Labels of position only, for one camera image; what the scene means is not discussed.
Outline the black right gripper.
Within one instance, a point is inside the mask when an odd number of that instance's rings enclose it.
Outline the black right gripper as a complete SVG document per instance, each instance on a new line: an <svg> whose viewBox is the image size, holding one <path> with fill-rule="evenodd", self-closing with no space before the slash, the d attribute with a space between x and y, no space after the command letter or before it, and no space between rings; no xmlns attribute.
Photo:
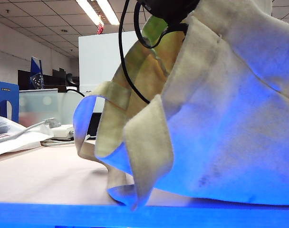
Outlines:
<svg viewBox="0 0 289 228"><path fill-rule="evenodd" d="M151 15L167 24L177 24L185 19L198 5L199 0L138 0Z"/></svg>

